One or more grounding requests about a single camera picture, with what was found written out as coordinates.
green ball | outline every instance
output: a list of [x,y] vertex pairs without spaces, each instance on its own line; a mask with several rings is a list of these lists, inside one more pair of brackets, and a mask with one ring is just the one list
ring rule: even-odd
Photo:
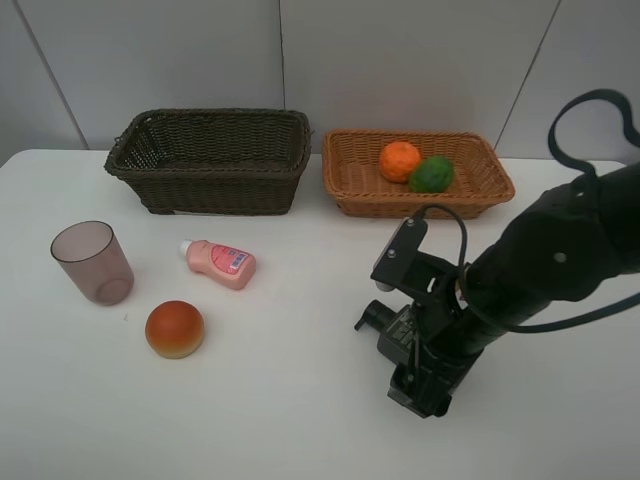
[[453,182],[453,163],[447,157],[427,158],[409,176],[409,190],[415,193],[442,193]]

bread roll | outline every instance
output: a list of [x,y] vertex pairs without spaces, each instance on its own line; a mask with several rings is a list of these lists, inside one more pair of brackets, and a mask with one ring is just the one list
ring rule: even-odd
[[151,312],[145,335],[158,355],[184,358],[195,352],[202,343],[204,321],[196,307],[174,300],[158,305]]

light brown wicker basket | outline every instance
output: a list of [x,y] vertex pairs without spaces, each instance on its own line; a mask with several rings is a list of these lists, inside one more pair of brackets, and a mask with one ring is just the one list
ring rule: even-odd
[[[378,169],[382,148],[394,141],[415,145],[423,158],[444,155],[454,164],[455,178],[445,193],[412,193],[390,183]],[[474,133],[393,130],[332,130],[322,149],[324,186],[338,207],[356,217],[406,217],[426,203],[439,203],[462,218],[475,218],[515,195],[493,148]],[[450,218],[430,210],[431,218]]]

basket rim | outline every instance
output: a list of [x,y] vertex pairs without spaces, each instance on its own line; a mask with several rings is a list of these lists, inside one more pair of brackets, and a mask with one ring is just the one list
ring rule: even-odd
[[[473,193],[468,195],[453,195],[447,193],[414,193],[414,192],[383,192],[383,193],[355,193],[349,190],[344,190],[337,187],[333,183],[333,164],[332,155],[330,153],[330,142],[334,136],[341,134],[348,135],[361,135],[361,136],[378,136],[384,135],[417,135],[417,136],[429,136],[429,137],[447,137],[447,138],[469,138],[479,141],[483,148],[489,153],[490,161],[494,164],[498,170],[498,173],[502,180],[505,182],[507,188],[500,194],[483,194]],[[407,202],[437,202],[445,204],[475,204],[475,205],[496,205],[499,203],[505,203],[511,200],[515,196],[515,187],[511,178],[502,166],[502,162],[498,159],[494,149],[489,142],[485,140],[481,135],[475,132],[469,131],[430,131],[430,130],[400,130],[400,129],[350,129],[350,128],[335,128],[325,133],[322,139],[322,169],[323,169],[323,183],[327,193],[339,201],[349,201],[357,203],[407,203]]]
[[[204,168],[148,168],[140,169],[118,165],[117,158],[123,153],[136,135],[136,130],[140,125],[154,116],[166,115],[189,115],[198,117],[203,115],[272,115],[274,117],[293,118],[302,127],[302,142],[299,151],[296,152],[296,161],[287,168],[265,169],[247,167],[216,167],[213,164]],[[107,155],[105,170],[119,178],[120,180],[153,177],[153,178],[202,178],[203,176],[215,175],[216,178],[243,178],[251,179],[272,179],[272,180],[294,180],[302,175],[311,155],[311,127],[307,116],[297,110],[282,110],[270,108],[158,108],[146,110],[136,115],[129,123],[125,131],[115,138],[115,144]]]

plastic cup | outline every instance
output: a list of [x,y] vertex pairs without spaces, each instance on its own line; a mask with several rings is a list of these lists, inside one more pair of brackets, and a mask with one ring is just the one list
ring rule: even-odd
[[51,255],[93,303],[115,305],[131,292],[133,272],[113,229],[104,222],[66,228],[51,243]]

